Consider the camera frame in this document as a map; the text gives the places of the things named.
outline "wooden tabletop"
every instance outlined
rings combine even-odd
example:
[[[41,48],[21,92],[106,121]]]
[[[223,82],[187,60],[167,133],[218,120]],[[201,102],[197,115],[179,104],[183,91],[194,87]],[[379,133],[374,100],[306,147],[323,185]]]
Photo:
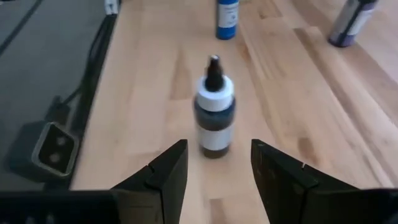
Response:
[[[258,138],[360,188],[398,186],[398,2],[381,1],[358,43],[325,36],[345,0],[242,0],[234,39],[214,0],[125,0],[73,189],[108,189],[188,139],[181,223],[267,223],[250,165]],[[198,150],[192,100],[208,56],[235,83],[231,151]]]

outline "black cable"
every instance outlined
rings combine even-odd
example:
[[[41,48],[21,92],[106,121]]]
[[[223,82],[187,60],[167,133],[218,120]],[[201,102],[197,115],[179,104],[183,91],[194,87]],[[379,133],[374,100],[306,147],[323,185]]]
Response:
[[[36,0],[35,4],[31,7],[31,9],[29,9],[29,11],[25,14],[21,21],[19,21],[18,25],[14,28],[10,35],[8,35],[4,42],[0,45],[0,57],[10,43],[14,40],[14,38],[18,35],[18,33],[22,30],[22,28],[26,25],[26,22],[30,19],[42,2],[43,0]]]

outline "white label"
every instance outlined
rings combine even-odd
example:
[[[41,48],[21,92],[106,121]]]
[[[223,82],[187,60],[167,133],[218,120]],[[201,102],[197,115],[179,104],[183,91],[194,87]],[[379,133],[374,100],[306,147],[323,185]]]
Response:
[[[221,28],[231,28],[238,23],[239,3],[218,4],[218,26]]]
[[[339,35],[344,32],[347,28],[349,21],[355,13],[355,10],[358,8],[359,2],[358,0],[348,0],[344,5],[343,10],[341,10],[340,15],[338,15],[335,25],[333,26],[333,32],[330,36],[332,40],[337,40]]]
[[[232,125],[220,131],[208,131],[197,126],[198,142],[201,146],[218,151],[226,148],[232,141],[233,128]]]
[[[347,34],[348,35],[358,34],[362,26],[365,25],[365,22],[371,17],[372,12],[373,9],[360,12]]]

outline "dark liquid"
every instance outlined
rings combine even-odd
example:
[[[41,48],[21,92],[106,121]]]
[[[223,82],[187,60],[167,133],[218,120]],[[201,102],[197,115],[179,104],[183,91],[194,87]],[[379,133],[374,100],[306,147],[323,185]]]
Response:
[[[207,158],[209,159],[217,159],[217,158],[221,158],[223,156],[225,156],[225,154],[227,154],[227,152],[229,151],[229,146],[225,147],[222,150],[209,150],[203,146],[199,146],[203,155],[205,155]]]

